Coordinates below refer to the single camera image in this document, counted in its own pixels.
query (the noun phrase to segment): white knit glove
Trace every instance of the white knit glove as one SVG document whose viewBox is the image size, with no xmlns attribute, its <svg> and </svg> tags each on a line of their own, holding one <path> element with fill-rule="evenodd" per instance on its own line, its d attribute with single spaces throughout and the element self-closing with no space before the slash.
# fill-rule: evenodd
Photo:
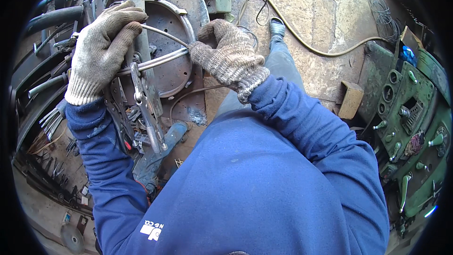
<svg viewBox="0 0 453 255">
<path fill-rule="evenodd" d="M 140 22 L 148 16 L 132 1 L 105 9 L 82 29 L 72 58 L 72 71 L 65 99 L 71 105 L 85 105 L 100 98 L 120 69 L 127 49 L 142 32 Z"/>
<path fill-rule="evenodd" d="M 217 47 L 205 42 L 214 37 Z M 252 91 L 269 76 L 264 57 L 255 55 L 249 37 L 235 25 L 213 20 L 198 32 L 199 42 L 189 44 L 193 63 L 208 71 L 221 84 L 237 92 L 242 104 L 248 103 Z"/>
</svg>

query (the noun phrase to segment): green machine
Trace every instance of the green machine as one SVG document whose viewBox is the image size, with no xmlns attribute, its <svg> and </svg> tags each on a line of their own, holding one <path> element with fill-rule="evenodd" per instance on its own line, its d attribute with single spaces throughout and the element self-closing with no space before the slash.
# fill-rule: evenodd
<svg viewBox="0 0 453 255">
<path fill-rule="evenodd" d="M 401 58 L 403 47 L 413 52 L 416 67 Z M 375 42 L 365 52 L 357 113 L 367 126 L 357 137 L 375 150 L 390 226 L 404 236 L 442 188 L 452 126 L 448 80 L 407 27 L 394 53 Z"/>
</svg>

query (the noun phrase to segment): knob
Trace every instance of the knob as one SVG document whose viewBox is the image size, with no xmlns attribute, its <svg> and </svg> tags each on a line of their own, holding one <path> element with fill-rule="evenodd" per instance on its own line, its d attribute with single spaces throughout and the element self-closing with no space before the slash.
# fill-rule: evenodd
<svg viewBox="0 0 453 255">
<path fill-rule="evenodd" d="M 418 83 L 414 73 L 411 70 L 409 70 L 409 78 L 412 80 L 412 82 L 414 82 L 414 84 Z"/>
<path fill-rule="evenodd" d="M 381 123 L 379 123 L 378 125 L 376 126 L 373 126 L 373 130 L 376 130 L 376 129 L 379 129 L 379 128 L 384 128 L 387 126 L 387 121 L 386 120 L 383 120 L 381 121 Z"/>
<path fill-rule="evenodd" d="M 406 110 L 406 109 L 403 109 L 403 108 L 400 108 L 400 109 L 398 110 L 398 113 L 399 113 L 399 115 L 402 116 L 402 117 L 407 117 L 407 118 L 411 117 L 411 112 L 408 111 L 408 110 Z"/>
<path fill-rule="evenodd" d="M 415 168 L 416 168 L 416 169 L 426 169 L 426 166 L 425 166 L 424 163 L 422 163 L 421 161 L 419 161 L 418 163 L 416 163 Z"/>
<path fill-rule="evenodd" d="M 390 162 L 392 162 L 394 160 L 394 158 L 396 157 L 396 154 L 398 153 L 400 148 L 401 148 L 401 143 L 396 142 L 395 147 L 393 149 L 393 155 L 389 158 Z"/>
<path fill-rule="evenodd" d="M 402 190 L 401 190 L 401 207 L 399 208 L 399 213 L 401 214 L 404 210 L 404 205 L 406 204 L 406 195 L 407 195 L 407 184 L 412 178 L 412 173 L 409 172 L 403 176 Z"/>
<path fill-rule="evenodd" d="M 391 134 L 388 134 L 386 136 L 386 142 L 390 143 L 392 141 L 392 139 L 393 139 L 393 136 L 395 136 L 395 132 L 392 132 Z"/>
<path fill-rule="evenodd" d="M 434 138 L 428 142 L 428 147 L 437 146 L 437 145 L 442 144 L 443 142 L 444 142 L 444 135 L 440 133 L 439 135 L 436 136 L 436 138 Z"/>
</svg>

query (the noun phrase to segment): work glove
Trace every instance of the work glove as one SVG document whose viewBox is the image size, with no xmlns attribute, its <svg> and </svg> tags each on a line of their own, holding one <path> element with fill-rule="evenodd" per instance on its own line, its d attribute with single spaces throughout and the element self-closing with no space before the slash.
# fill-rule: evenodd
<svg viewBox="0 0 453 255">
<path fill-rule="evenodd" d="M 212 38 L 217 43 L 215 49 L 205 44 Z M 217 19 L 198 32 L 198 40 L 188 46 L 192 62 L 237 92 L 239 101 L 247 104 L 252 91 L 269 76 L 264 57 L 255 55 L 250 38 L 233 24 Z"/>
<path fill-rule="evenodd" d="M 79 34 L 65 99 L 85 105 L 100 98 L 100 91 L 120 69 L 127 49 L 142 32 L 148 16 L 132 1 L 105 9 Z"/>
</svg>

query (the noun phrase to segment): hole in plate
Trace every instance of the hole in plate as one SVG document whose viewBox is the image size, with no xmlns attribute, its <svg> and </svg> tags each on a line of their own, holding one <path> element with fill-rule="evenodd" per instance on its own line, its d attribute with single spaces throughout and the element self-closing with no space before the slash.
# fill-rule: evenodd
<svg viewBox="0 0 453 255">
<path fill-rule="evenodd" d="M 408 101 L 404 103 L 404 106 L 408 109 L 412 109 L 417 104 L 417 100 L 414 97 L 411 97 Z"/>
<path fill-rule="evenodd" d="M 396 75 L 396 73 L 390 72 L 390 82 L 396 83 L 397 80 L 398 80 L 398 76 Z"/>
<path fill-rule="evenodd" d="M 392 99 L 393 99 L 393 89 L 392 87 L 390 87 L 390 85 L 385 85 L 384 86 L 384 89 L 383 89 L 383 92 L 382 92 L 382 96 L 384 97 L 384 100 L 386 102 L 391 102 Z"/>
<path fill-rule="evenodd" d="M 383 114 L 384 111 L 386 110 L 386 105 L 384 104 L 379 104 L 379 107 L 377 109 L 379 111 L 380 114 Z"/>
</svg>

